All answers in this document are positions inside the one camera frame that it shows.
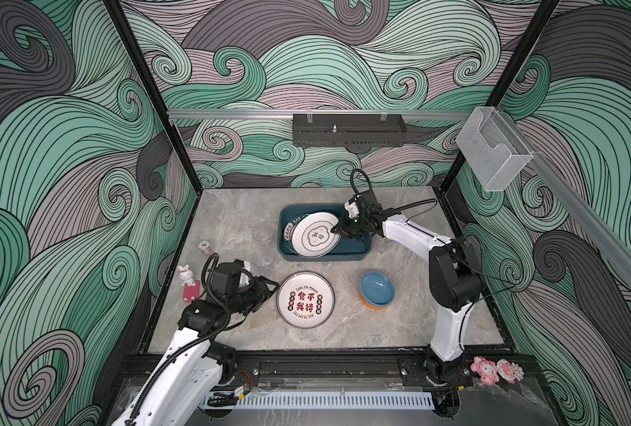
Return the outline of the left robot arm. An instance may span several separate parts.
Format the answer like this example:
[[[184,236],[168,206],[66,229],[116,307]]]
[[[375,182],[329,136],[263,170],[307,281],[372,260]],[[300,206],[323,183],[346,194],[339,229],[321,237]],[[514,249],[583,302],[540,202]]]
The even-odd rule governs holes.
[[[234,314],[258,311],[280,287],[246,270],[239,275],[248,284],[238,289],[224,284],[228,296],[211,278],[203,284],[207,295],[184,310],[165,354],[114,425],[184,425],[205,395],[231,380],[233,349],[214,339],[230,327]]]

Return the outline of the white plate cloud emblem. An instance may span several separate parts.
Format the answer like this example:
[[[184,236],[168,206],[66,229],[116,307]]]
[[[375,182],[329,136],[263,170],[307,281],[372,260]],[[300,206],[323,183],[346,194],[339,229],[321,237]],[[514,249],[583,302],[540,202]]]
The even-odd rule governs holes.
[[[308,214],[292,230],[293,250],[306,258],[329,254],[340,242],[340,235],[333,232],[338,223],[338,218],[328,212]]]

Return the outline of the green rim hao wei plate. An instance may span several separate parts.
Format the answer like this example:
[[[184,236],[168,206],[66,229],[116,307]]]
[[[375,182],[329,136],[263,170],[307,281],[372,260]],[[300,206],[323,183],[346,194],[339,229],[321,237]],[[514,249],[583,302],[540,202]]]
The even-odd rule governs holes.
[[[296,254],[296,250],[294,249],[294,246],[293,246],[294,230],[296,226],[299,225],[299,223],[301,223],[301,221],[303,221],[307,217],[308,217],[308,214],[302,214],[302,215],[296,216],[285,225],[285,228],[283,230],[283,238],[285,241],[285,245],[287,246],[289,252],[292,254]]]

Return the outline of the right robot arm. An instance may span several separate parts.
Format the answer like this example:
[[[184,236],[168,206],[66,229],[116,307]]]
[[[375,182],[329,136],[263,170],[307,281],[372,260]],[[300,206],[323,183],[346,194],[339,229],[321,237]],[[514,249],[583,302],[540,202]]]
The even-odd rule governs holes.
[[[430,231],[398,211],[381,211],[353,201],[344,204],[344,213],[333,232],[356,240],[377,234],[425,260],[430,292],[438,304],[430,349],[443,364],[462,357],[466,326],[484,288],[478,260],[466,240]]]

